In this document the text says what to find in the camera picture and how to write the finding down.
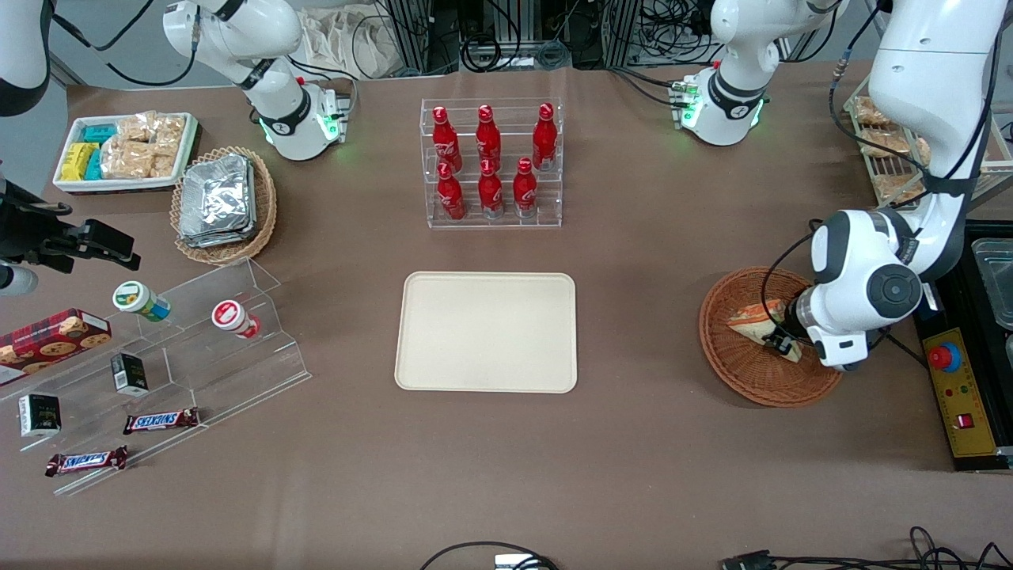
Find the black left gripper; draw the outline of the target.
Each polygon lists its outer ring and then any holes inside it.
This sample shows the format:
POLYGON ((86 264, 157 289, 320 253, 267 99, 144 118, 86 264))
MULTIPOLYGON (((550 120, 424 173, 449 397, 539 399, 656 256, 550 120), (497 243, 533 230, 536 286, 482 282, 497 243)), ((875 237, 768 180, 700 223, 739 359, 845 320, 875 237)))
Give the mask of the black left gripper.
POLYGON ((800 344, 809 344, 810 337, 800 317, 801 295, 793 298, 785 307, 779 328, 773 329, 762 340, 764 346, 777 352, 788 361, 800 360, 800 344))

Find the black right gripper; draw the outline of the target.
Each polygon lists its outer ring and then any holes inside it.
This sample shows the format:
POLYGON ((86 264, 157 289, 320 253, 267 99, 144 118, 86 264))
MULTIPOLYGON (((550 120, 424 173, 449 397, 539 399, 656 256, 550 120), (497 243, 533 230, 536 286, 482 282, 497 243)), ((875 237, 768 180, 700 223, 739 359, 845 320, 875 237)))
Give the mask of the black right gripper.
POLYGON ((47 241, 65 237, 71 224, 61 220, 73 212, 66 203, 49 203, 19 185, 4 180, 1 192, 1 260, 28 263, 69 274, 71 257, 104 260, 136 272, 142 258, 134 252, 134 238, 98 220, 85 220, 76 228, 80 243, 65 243, 63 253, 49 253, 47 241))

